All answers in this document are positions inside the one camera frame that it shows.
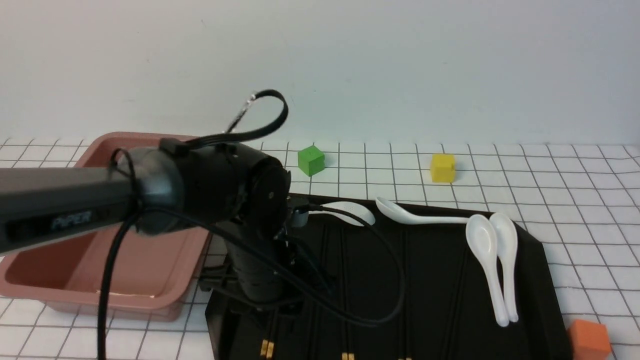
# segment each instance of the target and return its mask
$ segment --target table surface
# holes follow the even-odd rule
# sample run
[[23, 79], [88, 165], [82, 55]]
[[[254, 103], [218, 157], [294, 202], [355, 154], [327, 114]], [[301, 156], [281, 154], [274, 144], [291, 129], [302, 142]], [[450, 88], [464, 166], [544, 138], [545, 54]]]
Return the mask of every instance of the table surface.
[[[82, 138], [0, 139], [0, 167], [72, 167]], [[621, 145], [316, 143], [326, 169], [309, 178], [296, 151], [310, 145], [253, 142], [292, 172], [291, 191], [448, 208], [501, 211], [544, 245], [565, 324], [606, 324], [609, 359], [640, 359], [640, 150]], [[453, 184], [431, 182], [433, 154], [455, 154]], [[225, 249], [211, 243], [217, 261]], [[114, 319], [113, 359], [213, 359], [192, 282], [172, 323]], [[38, 301], [0, 297], [0, 360], [95, 359], [95, 317], [57, 313]]]

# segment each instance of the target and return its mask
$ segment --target black tray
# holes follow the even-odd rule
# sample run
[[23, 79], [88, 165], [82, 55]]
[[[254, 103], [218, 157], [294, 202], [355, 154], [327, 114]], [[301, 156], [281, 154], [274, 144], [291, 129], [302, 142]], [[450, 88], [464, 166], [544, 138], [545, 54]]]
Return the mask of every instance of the black tray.
[[[518, 359], [572, 358], [542, 244], [518, 228], [516, 303], [520, 321], [495, 323], [484, 272], [465, 241], [464, 225], [401, 225], [373, 201], [306, 196], [322, 204], [350, 200], [367, 206], [375, 227], [396, 246], [407, 274], [403, 312], [376, 328], [358, 327], [305, 301], [296, 318], [269, 314], [266, 327], [227, 308], [213, 293], [206, 316], [218, 360]], [[469, 217], [491, 213], [403, 205], [418, 215]], [[293, 231], [308, 241], [338, 278], [337, 302], [360, 316], [380, 317], [396, 301], [396, 271], [366, 229], [331, 215], [312, 215]]]

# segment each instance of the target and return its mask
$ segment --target plastic tray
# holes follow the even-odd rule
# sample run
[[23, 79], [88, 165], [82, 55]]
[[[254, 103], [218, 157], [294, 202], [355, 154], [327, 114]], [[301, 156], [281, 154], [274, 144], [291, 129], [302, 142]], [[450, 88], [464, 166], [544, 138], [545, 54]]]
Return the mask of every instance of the plastic tray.
[[[308, 198], [316, 204], [349, 200]], [[266, 324], [258, 326], [246, 315], [231, 311], [228, 298], [214, 293], [206, 317], [216, 359], [572, 358], [542, 244], [527, 231], [518, 227], [515, 280], [520, 321], [502, 328], [495, 322], [483, 270], [468, 249], [464, 225], [401, 225], [384, 217], [372, 201], [353, 201], [373, 211], [375, 227], [402, 257], [408, 279], [402, 313], [389, 323], [366, 328], [346, 323], [307, 301], [296, 318], [270, 312]], [[403, 207], [420, 215], [479, 213]], [[369, 318], [392, 308], [396, 271], [369, 231], [331, 215], [312, 215], [305, 227], [292, 231], [307, 241], [336, 277], [336, 303]]]
[[[76, 167], [103, 167], [118, 148], [155, 146], [167, 135], [110, 133], [98, 138]], [[0, 263], [0, 293], [34, 299], [63, 312], [97, 312], [106, 255], [117, 227], [6, 256]], [[110, 310], [117, 317], [172, 321], [198, 266], [209, 235], [190, 229], [153, 238], [129, 232], [113, 274]]]

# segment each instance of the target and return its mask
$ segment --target robotic arm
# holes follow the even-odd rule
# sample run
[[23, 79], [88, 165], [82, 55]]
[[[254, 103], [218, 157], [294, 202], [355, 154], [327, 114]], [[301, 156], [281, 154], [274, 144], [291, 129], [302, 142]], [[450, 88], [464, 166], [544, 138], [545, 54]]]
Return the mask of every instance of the robotic arm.
[[[252, 102], [261, 97], [280, 99], [280, 115], [260, 129], [233, 133]], [[185, 142], [165, 138], [159, 147], [119, 149], [104, 168], [0, 169], [0, 254], [123, 223], [109, 253], [100, 292], [99, 359], [106, 356], [106, 302], [113, 263], [130, 225], [149, 236], [193, 226], [221, 234], [240, 290], [227, 295], [256, 309], [299, 302], [304, 294], [346, 321], [367, 326], [387, 322], [404, 301], [404, 272], [391, 245], [350, 213], [290, 200], [291, 174], [276, 158], [241, 144], [276, 131], [287, 114], [282, 94], [264, 90], [247, 101], [222, 134]], [[287, 224], [303, 225], [310, 209], [352, 217], [382, 240], [397, 265], [399, 279], [397, 304], [387, 316], [365, 319], [347, 313], [310, 285], [316, 281], [327, 292], [331, 288], [330, 279], [304, 243], [287, 241]], [[294, 265], [296, 255], [301, 255], [297, 257], [301, 261]], [[301, 269], [307, 276], [300, 274]]]

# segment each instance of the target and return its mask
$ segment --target pink plastic bin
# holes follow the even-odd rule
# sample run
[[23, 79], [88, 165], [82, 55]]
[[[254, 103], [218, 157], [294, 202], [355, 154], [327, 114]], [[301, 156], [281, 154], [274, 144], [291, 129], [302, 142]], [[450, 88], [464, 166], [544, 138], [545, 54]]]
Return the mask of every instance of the pink plastic bin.
[[[76, 167], [103, 167], [118, 148], [155, 146], [146, 133], [106, 134], [87, 149]], [[40, 300], [66, 313], [95, 314], [106, 255], [117, 226], [37, 249], [11, 254], [0, 263], [0, 293]], [[175, 320], [208, 239], [203, 229], [156, 237], [129, 232], [120, 247], [109, 309], [119, 318]]]

